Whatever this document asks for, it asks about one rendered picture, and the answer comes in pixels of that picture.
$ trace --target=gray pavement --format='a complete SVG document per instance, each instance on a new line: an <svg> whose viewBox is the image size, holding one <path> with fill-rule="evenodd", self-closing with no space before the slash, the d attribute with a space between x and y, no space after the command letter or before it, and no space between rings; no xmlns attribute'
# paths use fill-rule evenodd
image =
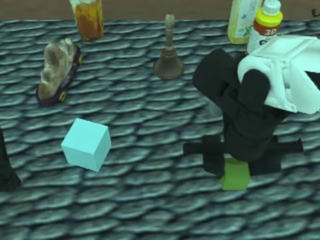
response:
<svg viewBox="0 0 320 240"><path fill-rule="evenodd" d="M233 55L226 21L178 21L175 46L185 74L159 80L152 64L163 23L115 21L105 36L82 42L73 21L0 21L0 126L23 180L0 193L0 240L318 240L320 114L292 115L276 133L301 137L304 154L283 172L254 177L247 191L221 191L200 156L182 144L221 131L219 117L191 84L210 51ZM319 35L319 21L284 22L282 33ZM64 104L35 99L43 50L72 37L84 64ZM112 150L99 173L66 163L60 144L75 118L108 125Z"/></svg>

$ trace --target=white fairing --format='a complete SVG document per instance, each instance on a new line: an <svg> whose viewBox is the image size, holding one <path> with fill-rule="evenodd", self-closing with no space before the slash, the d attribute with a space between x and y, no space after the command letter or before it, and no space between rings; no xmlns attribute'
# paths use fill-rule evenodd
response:
<svg viewBox="0 0 320 240"><path fill-rule="evenodd" d="M266 105L292 113L314 114L320 110L320 90L306 74L320 73L317 37L276 36L241 60L237 69L239 81L252 69L270 80Z"/></svg>

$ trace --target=brown wall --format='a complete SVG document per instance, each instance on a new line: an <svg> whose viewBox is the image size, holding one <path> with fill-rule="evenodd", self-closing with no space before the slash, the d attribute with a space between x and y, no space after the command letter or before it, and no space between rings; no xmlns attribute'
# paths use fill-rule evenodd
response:
<svg viewBox="0 0 320 240"><path fill-rule="evenodd" d="M106 20L226 20L232 0L102 0ZM280 0L285 20L319 19L320 0ZM73 19L69 0L0 0L0 19Z"/></svg>

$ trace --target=beer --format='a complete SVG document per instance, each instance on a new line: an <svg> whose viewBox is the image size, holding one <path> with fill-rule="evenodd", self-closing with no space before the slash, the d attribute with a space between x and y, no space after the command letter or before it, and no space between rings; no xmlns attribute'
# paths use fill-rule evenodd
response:
<svg viewBox="0 0 320 240"><path fill-rule="evenodd" d="M85 41L104 35L102 0L70 0L78 31Z"/></svg>

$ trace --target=light blue cube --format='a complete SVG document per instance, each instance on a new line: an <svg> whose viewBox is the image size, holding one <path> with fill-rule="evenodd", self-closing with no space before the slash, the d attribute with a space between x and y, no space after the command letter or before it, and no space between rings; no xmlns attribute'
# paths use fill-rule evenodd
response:
<svg viewBox="0 0 320 240"><path fill-rule="evenodd" d="M109 128L76 118L61 147L69 164L99 172L111 148Z"/></svg>

